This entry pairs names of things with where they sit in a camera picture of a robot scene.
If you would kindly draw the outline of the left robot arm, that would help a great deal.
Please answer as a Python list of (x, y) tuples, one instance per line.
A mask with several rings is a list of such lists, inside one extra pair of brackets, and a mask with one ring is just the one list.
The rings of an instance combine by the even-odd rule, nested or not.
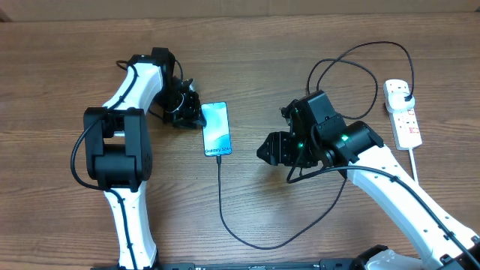
[(195, 129), (206, 125), (192, 79), (175, 76), (178, 66), (167, 49), (135, 54), (117, 65), (127, 74), (103, 106), (83, 115), (86, 169), (109, 202), (119, 243), (115, 269), (160, 269), (146, 204), (146, 187), (153, 169), (152, 144), (146, 115), (158, 105), (164, 124)]

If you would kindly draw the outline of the blue Samsung Galaxy smartphone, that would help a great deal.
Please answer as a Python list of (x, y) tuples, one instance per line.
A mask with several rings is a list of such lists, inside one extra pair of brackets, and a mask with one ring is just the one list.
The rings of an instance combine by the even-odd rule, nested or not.
[(205, 156), (230, 155), (233, 151), (226, 102), (201, 106), (206, 125), (202, 127)]

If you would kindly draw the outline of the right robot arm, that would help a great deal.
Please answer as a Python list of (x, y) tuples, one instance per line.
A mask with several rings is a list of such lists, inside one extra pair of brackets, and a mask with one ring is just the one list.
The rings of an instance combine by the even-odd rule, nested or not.
[(423, 269), (478, 269), (479, 235), (454, 219), (416, 183), (383, 139), (363, 121), (347, 125), (326, 93), (316, 91), (281, 108), (289, 131), (270, 133), (256, 155), (292, 169), (322, 168), (309, 179), (339, 172), (361, 188), (409, 239)]

